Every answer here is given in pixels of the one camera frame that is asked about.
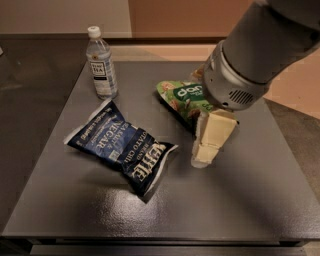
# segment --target gray robot arm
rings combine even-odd
[[[255,1],[205,63],[203,90],[214,105],[242,110],[272,79],[319,47],[319,0]]]

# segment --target bottle cap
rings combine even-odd
[[[101,36],[100,28],[97,26],[91,26],[88,28],[88,34],[90,38],[98,38]]]

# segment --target dark blue chip bag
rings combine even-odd
[[[126,122],[111,100],[104,101],[64,144],[98,156],[121,171],[139,196],[154,187],[168,154],[178,147],[158,142],[145,130]]]

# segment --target plastic water bottle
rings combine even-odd
[[[103,100],[115,98],[118,86],[110,46],[101,38],[99,27],[89,27],[88,34],[90,42],[87,48],[87,59],[98,97]]]

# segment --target table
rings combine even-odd
[[[145,203],[96,158],[63,145],[101,103],[85,66],[3,232],[6,238],[170,243],[278,243],[320,238],[320,207],[263,100],[213,165],[190,165],[193,138],[155,86],[197,62],[119,62],[115,103],[127,121],[179,145]]]

